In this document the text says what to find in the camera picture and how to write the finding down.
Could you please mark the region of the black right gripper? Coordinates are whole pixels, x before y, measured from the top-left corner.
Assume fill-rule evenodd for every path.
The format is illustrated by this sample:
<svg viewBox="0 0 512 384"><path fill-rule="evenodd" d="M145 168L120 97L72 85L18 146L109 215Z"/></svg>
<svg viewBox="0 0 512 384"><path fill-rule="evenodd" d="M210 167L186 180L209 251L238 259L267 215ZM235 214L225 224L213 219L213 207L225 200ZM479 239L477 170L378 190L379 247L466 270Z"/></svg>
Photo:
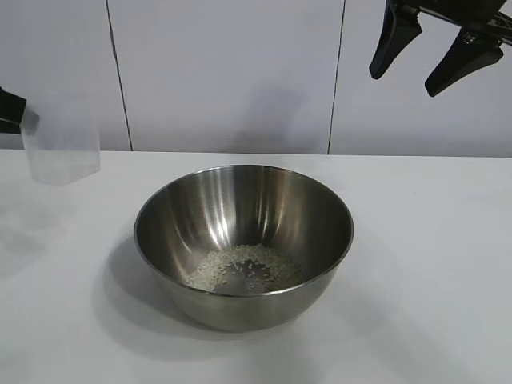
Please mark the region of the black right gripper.
<svg viewBox="0 0 512 384"><path fill-rule="evenodd" d="M492 66L503 57L501 44L511 44L511 17L500 9L501 0L405 0L386 2L382 30L369 66L380 79L396 57L422 33L419 12L460 26L451 47L425 81L429 96L473 72Z"/></svg>

